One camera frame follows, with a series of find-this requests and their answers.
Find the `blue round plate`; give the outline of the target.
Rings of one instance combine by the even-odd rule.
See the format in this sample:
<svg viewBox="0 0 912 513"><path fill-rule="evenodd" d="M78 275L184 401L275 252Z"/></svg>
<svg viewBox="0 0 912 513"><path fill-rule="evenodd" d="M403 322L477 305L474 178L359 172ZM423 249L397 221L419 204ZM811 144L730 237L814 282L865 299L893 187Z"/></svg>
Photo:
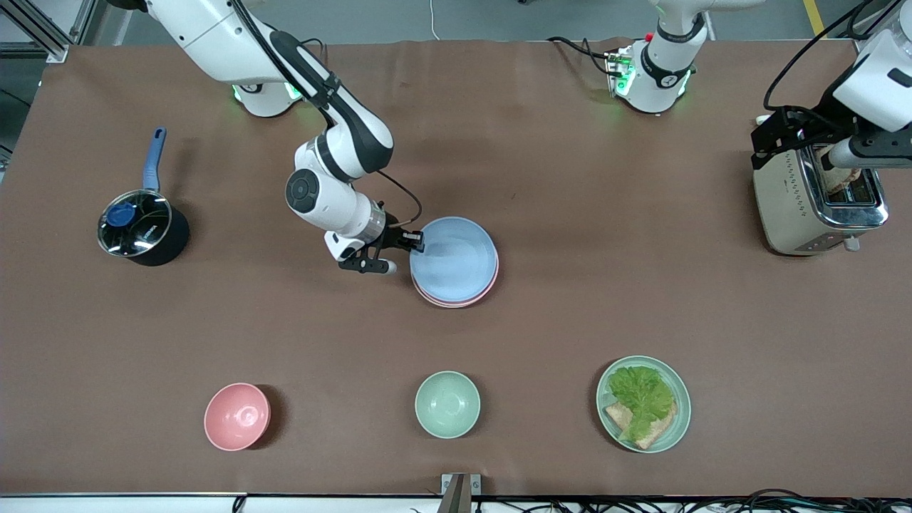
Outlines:
<svg viewBox="0 0 912 513"><path fill-rule="evenodd" d="M410 275L424 295L447 305L481 299L499 272L488 231L464 217L442 217L423 229L423 252L410 253Z"/></svg>

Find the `pink round plate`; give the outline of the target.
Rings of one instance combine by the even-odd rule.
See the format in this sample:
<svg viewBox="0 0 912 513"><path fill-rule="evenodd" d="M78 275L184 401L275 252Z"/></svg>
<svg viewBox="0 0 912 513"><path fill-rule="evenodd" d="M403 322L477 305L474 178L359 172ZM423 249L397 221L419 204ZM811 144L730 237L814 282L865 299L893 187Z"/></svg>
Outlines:
<svg viewBox="0 0 912 513"><path fill-rule="evenodd" d="M486 288L482 290L482 292L479 292L478 295L473 296L471 299L468 299L468 300L465 300L462 302L443 301L443 300L434 298L434 296L431 296L423 288L421 288L421 286L417 283L417 281L414 279L414 277L413 277L413 286L417 290L417 292L419 292L419 295L423 296L424 299L426 299L433 305L441 306L444 309L461 309L461 308L465 308L466 306L471 306L471 305L483 300L485 298L485 296L488 295L488 293L493 289L493 286L496 283L498 275L499 275L499 256L496 256L495 270L494 270L492 280L488 283Z"/></svg>

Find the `toast slice in toaster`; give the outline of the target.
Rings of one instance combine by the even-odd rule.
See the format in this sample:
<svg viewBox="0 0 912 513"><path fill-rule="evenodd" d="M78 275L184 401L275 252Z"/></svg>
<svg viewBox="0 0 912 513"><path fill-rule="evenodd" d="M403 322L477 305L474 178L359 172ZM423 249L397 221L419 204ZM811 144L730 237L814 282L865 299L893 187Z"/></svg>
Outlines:
<svg viewBox="0 0 912 513"><path fill-rule="evenodd" d="M824 146L815 150L819 163L820 180L828 195L837 194L846 189L847 185L860 178L862 173L860 168L843 168L833 165L828 156L832 148L832 146Z"/></svg>

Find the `silver beige toaster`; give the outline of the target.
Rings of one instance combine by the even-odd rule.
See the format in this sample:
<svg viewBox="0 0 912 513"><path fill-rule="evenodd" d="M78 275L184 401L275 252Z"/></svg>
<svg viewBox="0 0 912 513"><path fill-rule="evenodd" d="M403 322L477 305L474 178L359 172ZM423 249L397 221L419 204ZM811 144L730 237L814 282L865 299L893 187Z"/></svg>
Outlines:
<svg viewBox="0 0 912 513"><path fill-rule="evenodd" d="M820 180L814 144L788 150L755 171L752 183L763 231L773 252L810 257L843 247L860 248L860 237L882 227L888 218L884 191L875 169L828 195Z"/></svg>

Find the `green bowl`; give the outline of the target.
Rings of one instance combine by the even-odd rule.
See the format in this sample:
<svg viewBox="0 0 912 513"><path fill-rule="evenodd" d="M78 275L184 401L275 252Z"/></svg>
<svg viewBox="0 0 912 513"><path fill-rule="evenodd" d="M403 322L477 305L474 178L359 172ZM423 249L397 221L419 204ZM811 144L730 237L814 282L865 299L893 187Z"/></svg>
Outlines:
<svg viewBox="0 0 912 513"><path fill-rule="evenodd" d="M469 434L481 416L481 393L459 371L437 371L420 384L415 395L415 415L429 435L452 440Z"/></svg>

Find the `brown table cover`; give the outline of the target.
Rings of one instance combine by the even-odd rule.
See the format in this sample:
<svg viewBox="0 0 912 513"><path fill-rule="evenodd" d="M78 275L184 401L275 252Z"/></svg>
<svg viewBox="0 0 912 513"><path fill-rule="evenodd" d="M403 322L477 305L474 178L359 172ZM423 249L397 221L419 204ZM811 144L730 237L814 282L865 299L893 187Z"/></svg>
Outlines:
<svg viewBox="0 0 912 513"><path fill-rule="evenodd" d="M423 493L444 473L492 494L912 497L912 172L881 173L885 227L858 252L765 248L750 130L796 42L715 42L659 118L608 96L549 43L336 46L328 61L390 126L388 173L423 223L468 217L501 271L468 309L343 271L286 206L299 105L257 119L179 46L73 48L48 67L0 185L0 493ZM141 188L191 236L162 266L95 240ZM619 358L690 394L677 445L622 448L596 412ZM469 434L415 415L421 383L481 393ZM218 390L271 405L247 450L212 445Z"/></svg>

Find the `pink bowl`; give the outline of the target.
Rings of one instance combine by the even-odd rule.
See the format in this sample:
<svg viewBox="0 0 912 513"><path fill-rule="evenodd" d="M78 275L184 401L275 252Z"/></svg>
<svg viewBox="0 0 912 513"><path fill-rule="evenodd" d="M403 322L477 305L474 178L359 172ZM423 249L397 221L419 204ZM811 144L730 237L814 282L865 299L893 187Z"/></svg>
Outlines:
<svg viewBox="0 0 912 513"><path fill-rule="evenodd" d="M271 405L264 391L254 384L232 383L209 400L203 429L217 449L236 452L260 441L270 421Z"/></svg>

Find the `glass lid with blue knob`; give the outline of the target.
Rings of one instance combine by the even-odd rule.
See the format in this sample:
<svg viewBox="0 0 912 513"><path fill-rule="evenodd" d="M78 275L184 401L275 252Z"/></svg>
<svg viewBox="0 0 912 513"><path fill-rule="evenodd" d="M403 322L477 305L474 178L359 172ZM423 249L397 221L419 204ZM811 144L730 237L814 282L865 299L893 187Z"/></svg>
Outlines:
<svg viewBox="0 0 912 513"><path fill-rule="evenodd" d="M98 219L100 247L113 256L140 256L153 250L172 224L172 207L159 193L140 189L118 195Z"/></svg>

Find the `green lettuce leaf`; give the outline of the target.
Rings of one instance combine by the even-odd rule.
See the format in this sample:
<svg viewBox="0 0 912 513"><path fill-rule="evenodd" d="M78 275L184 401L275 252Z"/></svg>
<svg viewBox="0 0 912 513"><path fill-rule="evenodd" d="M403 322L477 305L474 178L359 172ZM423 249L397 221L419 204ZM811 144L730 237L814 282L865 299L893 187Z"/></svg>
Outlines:
<svg viewBox="0 0 912 513"><path fill-rule="evenodd" d="M636 444L648 438L652 423L670 417L675 406L670 386L656 369L643 366L618 369L609 377L608 386L618 404L631 413L622 436Z"/></svg>

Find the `green round plate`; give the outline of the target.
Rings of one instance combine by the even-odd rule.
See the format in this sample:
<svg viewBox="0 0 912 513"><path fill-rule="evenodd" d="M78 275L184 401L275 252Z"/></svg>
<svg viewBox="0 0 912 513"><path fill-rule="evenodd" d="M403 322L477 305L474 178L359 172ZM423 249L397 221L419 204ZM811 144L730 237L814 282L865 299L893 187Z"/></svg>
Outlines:
<svg viewBox="0 0 912 513"><path fill-rule="evenodd" d="M620 429L605 414L606 406L613 405L613 403L618 402L613 393L609 389L608 380L618 369L626 367L635 367L643 366L649 367L651 369L656 369L662 380L670 386L672 390L675 401L678 403L678 414L675 416L674 421L671 423L670 429L665 432L661 438L655 442L646 451L641 451L633 447L633 444L629 442L620 442L619 435ZM655 454L655 452L663 452L677 445L678 442L684 438L686 432L688 431L688 426L690 425L691 413L693 409L691 408L690 394L688 393L688 388L684 383L684 380L678 375L677 371L674 371L667 363L658 360L658 358L652 358L645 355L631 355L624 358L619 358L615 363L609 364L609 367L606 367L606 370L603 371L602 376L599 378L596 386L595 392L595 405L596 412L600 422L602 422L603 428L605 428L607 434L611 436L613 441L618 442L622 448L634 451L642 452L643 454Z"/></svg>

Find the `brown bread slice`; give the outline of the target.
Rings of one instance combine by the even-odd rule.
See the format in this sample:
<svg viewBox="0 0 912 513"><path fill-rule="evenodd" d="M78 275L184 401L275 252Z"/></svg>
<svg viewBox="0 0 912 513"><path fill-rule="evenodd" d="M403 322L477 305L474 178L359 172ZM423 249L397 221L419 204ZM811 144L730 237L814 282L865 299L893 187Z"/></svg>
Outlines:
<svg viewBox="0 0 912 513"><path fill-rule="evenodd" d="M634 413L619 402L606 406L603 411L620 429L620 442L629 442L629 444L633 444L634 448L646 451L670 429L671 423L678 414L678 403L674 400L665 417L655 419L648 425L635 421Z"/></svg>

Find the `metal clamp bracket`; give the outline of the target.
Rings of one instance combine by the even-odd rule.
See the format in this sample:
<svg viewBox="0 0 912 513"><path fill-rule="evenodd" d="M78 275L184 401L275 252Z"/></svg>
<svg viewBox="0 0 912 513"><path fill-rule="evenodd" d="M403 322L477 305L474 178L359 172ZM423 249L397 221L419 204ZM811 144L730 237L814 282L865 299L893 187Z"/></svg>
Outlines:
<svg viewBox="0 0 912 513"><path fill-rule="evenodd" d="M446 473L440 478L442 500L437 513L482 513L482 475Z"/></svg>

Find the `aluminium frame profile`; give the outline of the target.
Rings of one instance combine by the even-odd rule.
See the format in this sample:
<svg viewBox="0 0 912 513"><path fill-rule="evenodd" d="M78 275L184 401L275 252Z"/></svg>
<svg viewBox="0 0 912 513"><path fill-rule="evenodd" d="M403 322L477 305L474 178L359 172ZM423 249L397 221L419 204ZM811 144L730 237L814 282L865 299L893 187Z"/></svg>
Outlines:
<svg viewBox="0 0 912 513"><path fill-rule="evenodd" d="M98 0L0 0L0 54L66 60L87 39Z"/></svg>

